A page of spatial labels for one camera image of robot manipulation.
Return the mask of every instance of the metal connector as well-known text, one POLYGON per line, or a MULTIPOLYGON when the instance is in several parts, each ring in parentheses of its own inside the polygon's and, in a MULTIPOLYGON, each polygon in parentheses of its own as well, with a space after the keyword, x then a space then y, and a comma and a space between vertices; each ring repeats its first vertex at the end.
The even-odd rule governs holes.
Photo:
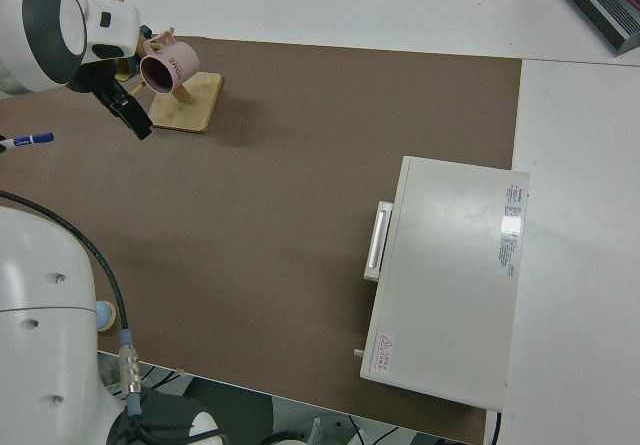
POLYGON ((131 344, 120 347, 118 354, 120 362, 120 383, 122 393, 140 393, 142 391, 142 381, 140 380, 140 364, 138 363, 138 352, 131 344))

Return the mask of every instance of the wooden mug stand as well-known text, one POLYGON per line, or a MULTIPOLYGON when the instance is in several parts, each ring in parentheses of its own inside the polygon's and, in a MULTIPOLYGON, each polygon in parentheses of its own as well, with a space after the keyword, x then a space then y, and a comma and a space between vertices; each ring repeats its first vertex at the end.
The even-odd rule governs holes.
POLYGON ((149 110, 153 126, 204 133, 221 86, 219 74, 198 72, 172 93, 157 93, 149 110))

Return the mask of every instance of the device handle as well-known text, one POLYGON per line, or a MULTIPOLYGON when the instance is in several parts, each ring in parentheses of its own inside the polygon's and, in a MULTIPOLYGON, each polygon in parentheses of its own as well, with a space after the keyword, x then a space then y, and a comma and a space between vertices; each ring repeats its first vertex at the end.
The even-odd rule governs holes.
POLYGON ((371 234, 371 245, 369 245, 369 255, 364 269, 364 278, 377 282, 380 278, 380 268, 382 265, 382 254, 387 241, 387 232, 391 221, 393 203, 379 202, 376 220, 373 224, 371 234))

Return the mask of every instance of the brown work surface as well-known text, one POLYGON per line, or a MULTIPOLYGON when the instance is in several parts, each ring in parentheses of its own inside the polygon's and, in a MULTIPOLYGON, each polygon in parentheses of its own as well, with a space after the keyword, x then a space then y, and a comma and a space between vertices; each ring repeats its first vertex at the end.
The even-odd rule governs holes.
MULTIPOLYGON (((1 187, 102 249, 143 360, 481 443, 484 410, 361 379, 353 350, 376 289, 362 279, 376 207, 402 157, 510 168, 520 61, 189 42, 225 79, 206 134, 139 142, 64 89, 2 100, 0 133, 56 141, 0 156, 1 187)), ((116 351, 116 334, 100 347, 116 351)))

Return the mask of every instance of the black cable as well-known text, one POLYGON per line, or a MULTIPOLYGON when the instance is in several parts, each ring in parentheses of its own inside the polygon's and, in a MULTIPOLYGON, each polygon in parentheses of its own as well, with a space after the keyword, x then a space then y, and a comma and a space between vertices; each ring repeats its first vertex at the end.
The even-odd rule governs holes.
POLYGON ((149 375, 151 375, 151 372, 153 372, 156 369, 156 366, 152 366, 149 371, 147 373, 145 373, 142 378, 140 379, 140 383, 144 382, 144 379, 147 378, 149 375))
MULTIPOLYGON (((361 445, 364 445, 364 440, 362 438, 362 435, 360 435, 360 428, 356 425, 356 422, 353 421, 353 417, 351 415, 349 415, 349 421, 351 422, 351 425, 353 425, 354 430, 356 431, 356 433, 358 434, 358 438, 360 439, 360 443, 361 445)), ((382 435, 380 438, 378 438, 375 442, 373 442, 371 445, 377 445, 378 443, 380 443, 382 440, 384 440, 385 438, 387 438, 389 435, 391 435, 393 432, 395 432, 396 430, 398 430, 400 427, 395 427, 392 428, 391 430, 389 430, 387 433, 385 433, 384 435, 382 435)))
POLYGON ((364 440, 362 439, 362 435, 360 435, 360 428, 356 425, 356 422, 353 421, 353 417, 351 415, 349 415, 349 421, 351 422, 351 425, 353 425, 353 428, 358 434, 358 438, 360 439, 360 444, 364 445, 364 440))
POLYGON ((493 440, 491 440, 491 445, 498 444, 498 436, 500 435, 501 423, 502 423, 502 414, 498 412, 498 416, 496 417, 496 428, 493 430, 493 440))
POLYGON ((138 440, 142 441, 147 445, 185 445, 190 443, 196 443, 200 440, 205 440, 207 438, 220 437, 222 443, 228 445, 227 436, 224 435, 219 429, 209 430, 208 432, 198 433, 197 435, 193 435, 189 438, 160 438, 154 437, 148 431, 144 429, 142 426, 142 422, 140 421, 140 416, 131 417, 131 423, 134 428, 135 436, 138 440))
POLYGON ((393 432, 395 432, 396 430, 398 430, 400 427, 396 427, 393 428, 391 430, 389 430, 387 433, 385 433, 384 435, 382 435, 378 440, 376 440, 375 442, 373 442, 371 445, 376 445, 378 443, 380 443, 383 439, 387 438, 389 435, 391 435, 393 432))
POLYGON ((169 380, 171 377, 173 377, 173 375, 176 372, 174 372, 173 370, 170 371, 162 380, 160 380, 158 383, 156 383, 155 385, 153 385, 153 387, 151 387, 152 389, 156 389, 158 387, 161 387, 162 385, 164 385, 165 383, 167 383, 167 380, 169 380))
POLYGON ((165 385, 179 379, 182 375, 176 375, 175 377, 171 377, 169 380, 165 381, 164 383, 156 383, 153 387, 151 388, 160 388, 160 387, 164 387, 165 385))
POLYGON ((91 240, 89 240, 86 237, 86 235, 84 235, 80 230, 78 230, 76 227, 74 227, 71 223, 66 221, 60 215, 49 210, 48 208, 43 207, 42 205, 39 205, 35 202, 32 202, 31 200, 28 200, 19 195, 15 195, 13 193, 7 192, 5 190, 0 190, 0 197, 5 198, 7 200, 11 200, 12 202, 15 202, 15 203, 19 203, 20 205, 24 205, 25 207, 35 210, 36 212, 53 220, 58 225, 62 226, 63 228, 71 232, 73 236, 75 236, 78 240, 80 240, 80 242, 85 247, 87 247, 87 250, 89 250, 92 253, 92 255, 96 258, 96 260, 102 267, 102 270, 104 270, 104 273, 107 275, 107 279, 109 280, 109 284, 111 285, 111 289, 113 290, 113 294, 115 295, 116 304, 118 305, 118 313, 120 314, 120 327, 123 330, 128 329, 129 322, 127 321, 127 311, 124 306, 124 299, 122 298, 122 293, 120 292, 118 281, 116 280, 116 277, 113 274, 111 267, 109 267, 107 260, 104 258, 102 253, 100 253, 100 250, 98 250, 98 248, 93 243, 91 243, 91 240))

